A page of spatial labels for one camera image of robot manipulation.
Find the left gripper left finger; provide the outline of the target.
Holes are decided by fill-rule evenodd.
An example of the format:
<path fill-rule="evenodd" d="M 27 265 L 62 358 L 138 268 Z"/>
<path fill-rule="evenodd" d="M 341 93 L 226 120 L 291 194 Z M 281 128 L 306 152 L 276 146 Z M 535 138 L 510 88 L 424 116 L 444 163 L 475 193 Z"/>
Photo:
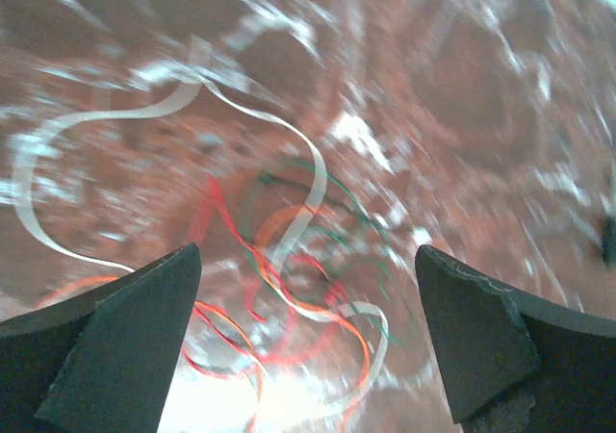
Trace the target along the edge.
<path fill-rule="evenodd" d="M 3 321 L 2 431 L 157 431 L 200 278 L 190 243 Z"/>

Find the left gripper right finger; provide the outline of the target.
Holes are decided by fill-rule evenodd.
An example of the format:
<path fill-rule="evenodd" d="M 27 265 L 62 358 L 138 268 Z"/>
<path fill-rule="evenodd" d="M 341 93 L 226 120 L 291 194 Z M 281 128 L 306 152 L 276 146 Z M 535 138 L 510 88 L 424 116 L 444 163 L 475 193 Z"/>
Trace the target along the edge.
<path fill-rule="evenodd" d="M 415 270 L 454 423 L 466 432 L 612 432 L 615 323 L 431 246 Z"/>

